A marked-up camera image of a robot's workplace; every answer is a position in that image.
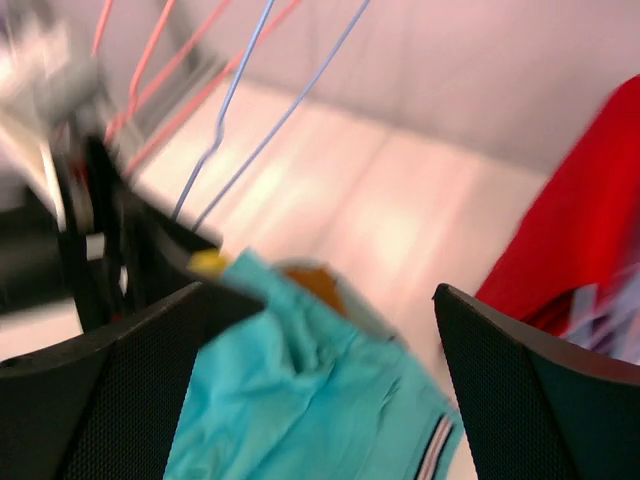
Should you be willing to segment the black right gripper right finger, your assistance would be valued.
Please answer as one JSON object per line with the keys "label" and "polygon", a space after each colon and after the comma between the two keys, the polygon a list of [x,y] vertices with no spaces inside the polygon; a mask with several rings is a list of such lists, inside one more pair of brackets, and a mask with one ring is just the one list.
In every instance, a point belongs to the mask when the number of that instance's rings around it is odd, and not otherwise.
{"label": "black right gripper right finger", "polygon": [[639,476],[639,368],[447,284],[434,309],[480,479]]}

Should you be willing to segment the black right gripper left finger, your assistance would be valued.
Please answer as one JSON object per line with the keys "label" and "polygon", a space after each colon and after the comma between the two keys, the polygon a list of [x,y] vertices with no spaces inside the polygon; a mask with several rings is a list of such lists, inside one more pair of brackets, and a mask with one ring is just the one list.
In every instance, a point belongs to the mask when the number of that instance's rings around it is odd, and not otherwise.
{"label": "black right gripper left finger", "polygon": [[2,478],[162,478],[198,350],[263,307],[229,287],[193,283],[3,362]]}

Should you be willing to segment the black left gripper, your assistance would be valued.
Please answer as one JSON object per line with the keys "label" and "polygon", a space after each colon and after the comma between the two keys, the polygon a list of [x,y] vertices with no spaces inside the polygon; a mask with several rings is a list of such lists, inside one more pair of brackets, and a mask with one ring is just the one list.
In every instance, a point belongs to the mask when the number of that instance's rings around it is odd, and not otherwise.
{"label": "black left gripper", "polygon": [[136,194],[96,136],[51,165],[60,214],[18,176],[1,177],[4,315],[71,299],[93,330],[190,283],[190,257],[220,246]]}

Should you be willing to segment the yellow trousers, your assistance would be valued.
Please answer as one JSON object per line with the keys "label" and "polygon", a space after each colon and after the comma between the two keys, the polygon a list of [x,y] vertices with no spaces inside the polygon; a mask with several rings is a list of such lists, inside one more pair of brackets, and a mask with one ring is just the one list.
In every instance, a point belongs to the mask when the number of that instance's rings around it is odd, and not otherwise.
{"label": "yellow trousers", "polygon": [[206,277],[217,277],[224,273],[232,259],[217,249],[206,249],[193,253],[187,268]]}

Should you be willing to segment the red trousers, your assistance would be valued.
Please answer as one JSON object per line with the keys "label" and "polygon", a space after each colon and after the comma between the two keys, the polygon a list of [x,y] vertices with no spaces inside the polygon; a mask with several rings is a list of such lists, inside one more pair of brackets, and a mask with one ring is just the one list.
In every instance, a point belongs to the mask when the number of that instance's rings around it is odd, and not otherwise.
{"label": "red trousers", "polygon": [[639,79],[633,77],[611,94],[548,180],[475,296],[561,336],[576,290],[614,284],[638,219]]}

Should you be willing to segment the teal trousers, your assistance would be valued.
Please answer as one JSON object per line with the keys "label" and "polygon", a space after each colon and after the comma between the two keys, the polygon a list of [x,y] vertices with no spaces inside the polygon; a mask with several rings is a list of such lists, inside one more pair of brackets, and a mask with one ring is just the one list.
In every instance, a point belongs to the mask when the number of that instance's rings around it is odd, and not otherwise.
{"label": "teal trousers", "polygon": [[198,353],[168,479],[443,479],[459,412],[399,342],[252,251],[225,270],[265,308]]}

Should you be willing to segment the brown trousers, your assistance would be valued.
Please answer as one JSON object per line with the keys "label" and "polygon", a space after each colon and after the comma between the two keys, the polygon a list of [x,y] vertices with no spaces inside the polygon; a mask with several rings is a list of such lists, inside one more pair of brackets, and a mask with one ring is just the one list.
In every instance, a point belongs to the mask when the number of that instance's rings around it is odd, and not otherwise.
{"label": "brown trousers", "polygon": [[286,266],[281,271],[341,316],[346,315],[334,278],[324,267]]}

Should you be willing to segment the blue hanger with red trousers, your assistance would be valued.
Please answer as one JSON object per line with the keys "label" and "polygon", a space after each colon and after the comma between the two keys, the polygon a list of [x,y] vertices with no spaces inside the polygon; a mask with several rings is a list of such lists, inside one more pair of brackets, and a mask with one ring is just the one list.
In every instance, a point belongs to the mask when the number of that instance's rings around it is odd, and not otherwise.
{"label": "blue hanger with red trousers", "polygon": [[598,302],[595,284],[573,295],[564,340],[610,358],[639,364],[639,265]]}

